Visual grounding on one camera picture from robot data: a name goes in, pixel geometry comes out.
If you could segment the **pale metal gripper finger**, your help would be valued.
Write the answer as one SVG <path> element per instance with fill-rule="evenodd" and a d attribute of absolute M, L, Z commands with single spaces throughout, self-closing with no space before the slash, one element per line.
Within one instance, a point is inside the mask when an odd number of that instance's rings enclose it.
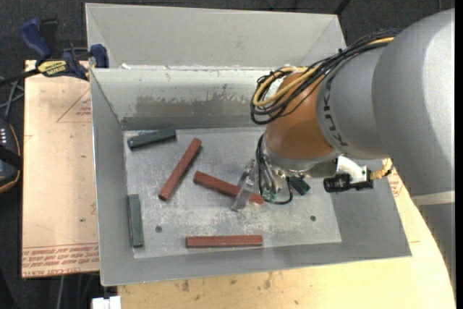
<path fill-rule="evenodd" d="M 254 187 L 251 185 L 241 186 L 238 195 L 235 197 L 234 202 L 231 205 L 231 209 L 234 212 L 240 212 L 247 205 L 250 196 L 253 194 Z"/>
<path fill-rule="evenodd" d="M 254 188 L 256 183 L 256 171 L 258 167 L 256 160 L 251 159 L 247 162 L 242 175 L 239 179 L 238 186 L 241 188 Z"/>

